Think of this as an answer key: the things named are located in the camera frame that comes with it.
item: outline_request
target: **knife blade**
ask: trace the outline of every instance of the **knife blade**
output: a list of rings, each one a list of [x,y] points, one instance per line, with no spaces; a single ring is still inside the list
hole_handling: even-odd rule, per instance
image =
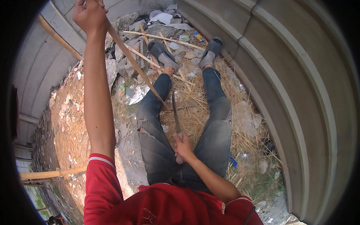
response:
[[[172,108],[174,110],[176,133],[180,136],[181,139],[183,139],[183,134],[181,133],[180,123],[179,123],[179,117],[177,116],[177,111],[176,111],[175,91],[172,92],[171,100],[172,100]],[[178,154],[176,156],[176,162],[178,164],[182,164],[184,162],[184,159]]]

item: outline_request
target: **jeans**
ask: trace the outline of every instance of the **jeans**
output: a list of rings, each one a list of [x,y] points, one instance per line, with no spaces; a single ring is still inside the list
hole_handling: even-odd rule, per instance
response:
[[[230,159],[231,103],[220,86],[220,73],[217,70],[212,67],[205,68],[203,79],[210,117],[194,154],[216,174],[225,177]],[[164,101],[169,95],[171,85],[170,77],[164,73],[154,83],[155,90]],[[136,112],[141,154],[149,185],[168,183],[211,193],[188,163],[176,163],[174,150],[160,123],[161,108],[162,103],[150,90]]]

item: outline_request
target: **black cord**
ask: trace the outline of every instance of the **black cord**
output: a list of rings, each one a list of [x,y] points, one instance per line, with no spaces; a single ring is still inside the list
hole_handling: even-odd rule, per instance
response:
[[[247,224],[247,222],[248,222],[248,221],[249,221],[249,219],[250,219],[251,213],[252,213],[254,210],[255,210],[255,206],[254,206],[254,207],[252,207],[252,209],[251,209],[251,211],[250,211],[250,213],[249,213],[249,215],[248,215],[248,218],[246,219],[246,221],[245,221],[244,225],[246,225],[246,224]]]

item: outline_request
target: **dirt ground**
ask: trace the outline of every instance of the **dirt ground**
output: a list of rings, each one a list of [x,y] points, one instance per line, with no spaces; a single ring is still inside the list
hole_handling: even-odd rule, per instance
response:
[[[195,44],[196,39],[191,38],[190,43]],[[193,70],[191,62],[181,60],[184,73]],[[286,207],[285,186],[282,172],[277,159],[276,151],[268,152],[269,134],[266,122],[263,119],[252,128],[253,134],[242,129],[236,121],[244,112],[250,113],[251,123],[261,115],[252,103],[249,92],[239,87],[234,88],[234,79],[231,79],[224,60],[218,58],[216,68],[221,73],[221,82],[224,92],[233,105],[232,143],[231,153],[237,161],[237,168],[229,162],[227,179],[236,185],[243,195],[249,196],[254,204],[265,201],[266,204],[257,208],[263,222],[269,218],[277,218],[267,224],[281,224],[289,214]],[[33,171],[64,170],[87,165],[90,155],[90,141],[84,120],[84,80],[82,62],[70,69],[62,85],[55,88],[49,101],[40,125],[35,133],[33,153]],[[122,77],[124,88],[134,86],[136,80]],[[157,76],[150,77],[152,83]],[[186,102],[196,99],[196,107],[187,107],[179,110],[180,124],[189,134],[193,144],[197,143],[202,129],[207,121],[207,102],[201,73],[189,78],[196,84],[192,92],[187,92],[182,81],[174,80],[175,90],[178,92],[177,101]],[[148,185],[144,164],[141,158],[140,144],[136,130],[136,108],[138,104],[127,105],[127,95],[112,88],[112,103],[114,124],[117,133],[115,160],[117,176],[122,188],[124,199],[138,192],[140,185]],[[173,112],[161,114],[161,122],[168,126],[167,136],[172,142],[175,131]],[[242,158],[243,154],[251,153],[251,157]],[[40,188],[40,193],[50,212],[61,213],[69,224],[83,224],[83,207],[85,199],[86,173],[81,172],[68,176],[53,178],[45,187]]]

